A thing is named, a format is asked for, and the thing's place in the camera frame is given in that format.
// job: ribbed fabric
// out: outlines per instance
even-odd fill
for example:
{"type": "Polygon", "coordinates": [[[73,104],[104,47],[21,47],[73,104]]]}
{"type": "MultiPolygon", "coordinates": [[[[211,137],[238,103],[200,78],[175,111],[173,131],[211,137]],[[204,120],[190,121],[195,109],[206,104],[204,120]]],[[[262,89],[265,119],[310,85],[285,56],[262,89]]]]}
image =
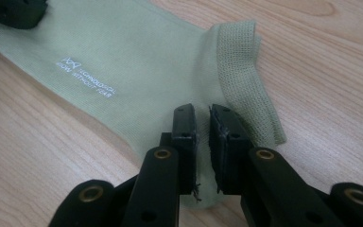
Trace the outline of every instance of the ribbed fabric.
{"type": "Polygon", "coordinates": [[[192,103],[202,202],[183,197],[183,204],[207,207],[222,199],[208,148],[208,106],[237,111],[257,145],[274,148],[285,141],[255,70],[254,22],[204,30],[148,1],[48,4],[35,29],[0,25],[0,52],[123,137],[141,157],[158,146],[162,132],[171,131],[173,110],[192,103]]]}

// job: table surface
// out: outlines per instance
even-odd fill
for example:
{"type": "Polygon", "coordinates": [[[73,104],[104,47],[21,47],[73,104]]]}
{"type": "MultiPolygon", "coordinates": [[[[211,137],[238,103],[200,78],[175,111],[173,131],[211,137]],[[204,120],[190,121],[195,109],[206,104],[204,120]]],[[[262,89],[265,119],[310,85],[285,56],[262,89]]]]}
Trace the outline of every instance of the table surface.
{"type": "MultiPolygon", "coordinates": [[[[258,71],[288,139],[278,151],[324,192],[363,184],[363,1],[152,2],[204,28],[256,20],[258,71]]],[[[140,164],[121,138],[0,54],[0,227],[46,226],[77,184],[118,185],[140,164]]],[[[230,197],[182,209],[180,226],[247,224],[230,197]]]]}

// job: cloth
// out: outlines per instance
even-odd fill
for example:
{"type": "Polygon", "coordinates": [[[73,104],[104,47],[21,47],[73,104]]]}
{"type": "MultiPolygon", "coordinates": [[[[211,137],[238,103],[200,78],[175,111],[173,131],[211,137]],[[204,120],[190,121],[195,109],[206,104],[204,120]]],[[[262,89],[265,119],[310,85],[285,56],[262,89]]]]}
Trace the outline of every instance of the cloth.
{"type": "Polygon", "coordinates": [[[285,141],[277,113],[255,70],[255,22],[191,25],[142,0],[50,0],[31,30],[0,25],[0,52],[38,82],[126,139],[135,152],[159,145],[173,110],[192,103],[199,133],[202,201],[221,201],[208,148],[213,103],[238,113],[253,143],[285,141]]]}

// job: wood grain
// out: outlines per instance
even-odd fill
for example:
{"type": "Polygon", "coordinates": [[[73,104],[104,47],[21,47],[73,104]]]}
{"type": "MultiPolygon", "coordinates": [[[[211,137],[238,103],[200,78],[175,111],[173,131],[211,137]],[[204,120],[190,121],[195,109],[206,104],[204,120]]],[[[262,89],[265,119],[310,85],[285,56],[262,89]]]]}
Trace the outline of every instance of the wood grain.
{"type": "MultiPolygon", "coordinates": [[[[192,24],[257,21],[258,71],[284,126],[278,150],[311,185],[363,184],[363,1],[152,0],[192,24]]],[[[0,54],[0,226],[46,226],[78,183],[138,172],[129,146],[0,54]]],[[[239,198],[181,226],[245,226],[239,198]]]]}

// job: wooden table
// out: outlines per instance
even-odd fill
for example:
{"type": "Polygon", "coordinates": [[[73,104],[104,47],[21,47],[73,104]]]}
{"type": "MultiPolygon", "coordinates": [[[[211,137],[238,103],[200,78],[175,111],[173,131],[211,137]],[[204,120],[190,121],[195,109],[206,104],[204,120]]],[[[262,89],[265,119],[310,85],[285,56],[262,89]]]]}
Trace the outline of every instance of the wooden table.
{"type": "MultiPolygon", "coordinates": [[[[205,28],[255,19],[258,71],[288,138],[278,150],[322,191],[363,184],[363,1],[153,3],[205,28]]],[[[139,166],[122,139],[0,54],[0,227],[46,226],[75,185],[118,185],[139,166]]],[[[181,210],[180,226],[245,225],[238,197],[181,210]]]]}

